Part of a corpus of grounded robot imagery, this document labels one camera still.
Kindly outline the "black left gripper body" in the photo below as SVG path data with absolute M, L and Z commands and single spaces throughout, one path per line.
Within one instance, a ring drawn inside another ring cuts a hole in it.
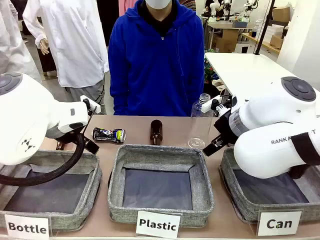
M 57 142 L 63 144 L 74 143 L 76 145 L 80 144 L 81 146 L 84 146 L 86 142 L 81 131 L 85 126 L 82 123 L 73 123 L 72 125 L 75 125 L 76 128 L 71 128 L 71 130 L 68 130 L 67 132 L 62 132 L 59 130 L 59 124 L 57 123 L 46 131 L 45 137 L 55 139 Z

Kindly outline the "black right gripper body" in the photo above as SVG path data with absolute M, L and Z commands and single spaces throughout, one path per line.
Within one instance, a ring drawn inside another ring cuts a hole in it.
M 220 135 L 213 140 L 213 144 L 217 148 L 222 148 L 228 144 L 234 145 L 238 139 L 238 136 L 236 136 L 233 133 L 230 127 L 230 124 L 229 124 L 230 115 L 231 115 L 231 110 L 228 110 L 226 113 L 220 116 L 219 119 L 213 124 L 216 130 L 220 133 Z

